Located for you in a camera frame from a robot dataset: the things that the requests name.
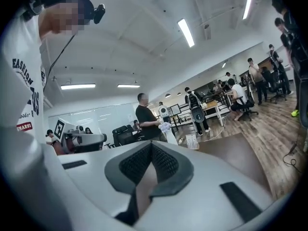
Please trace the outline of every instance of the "ceiling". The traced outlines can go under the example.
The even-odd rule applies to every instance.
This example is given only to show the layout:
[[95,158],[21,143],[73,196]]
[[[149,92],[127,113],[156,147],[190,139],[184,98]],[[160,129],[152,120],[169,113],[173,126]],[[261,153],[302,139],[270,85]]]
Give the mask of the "ceiling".
[[[79,32],[54,66],[45,92],[53,105],[117,95],[134,96],[153,89],[156,91],[152,98],[159,96],[170,85],[174,87],[225,60],[217,56],[207,61],[216,49],[225,46],[226,39],[231,44],[253,32],[251,23],[260,0],[254,0],[244,21],[246,0],[91,1],[94,6],[103,3],[106,14],[98,25],[92,23]],[[195,42],[192,48],[177,24],[181,18],[192,33]],[[46,72],[69,39],[70,35],[51,35],[45,40],[42,61]],[[199,64],[198,70],[183,74],[188,66],[200,61],[207,65]],[[135,81],[140,88],[117,88],[118,84]],[[68,83],[95,83],[96,88],[62,91],[60,85]]]

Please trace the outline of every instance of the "black hair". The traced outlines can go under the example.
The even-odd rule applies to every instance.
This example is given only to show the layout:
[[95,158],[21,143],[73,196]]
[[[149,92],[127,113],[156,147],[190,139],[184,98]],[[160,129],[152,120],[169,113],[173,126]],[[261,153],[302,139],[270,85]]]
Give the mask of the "black hair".
[[278,13],[282,13],[283,9],[286,9],[285,4],[281,0],[271,0],[271,5],[275,8]]
[[230,86],[234,86],[234,85],[235,85],[234,79],[232,79],[232,78],[228,79],[228,84],[229,84]]
[[281,24],[284,24],[284,21],[282,18],[276,18],[275,19],[275,26],[279,26]]
[[142,96],[145,95],[144,93],[139,93],[137,96],[138,101],[140,102],[142,99]]
[[85,129],[85,132],[86,132],[86,133],[87,133],[87,130],[90,131],[90,134],[93,134],[90,128],[86,128],[86,129]]

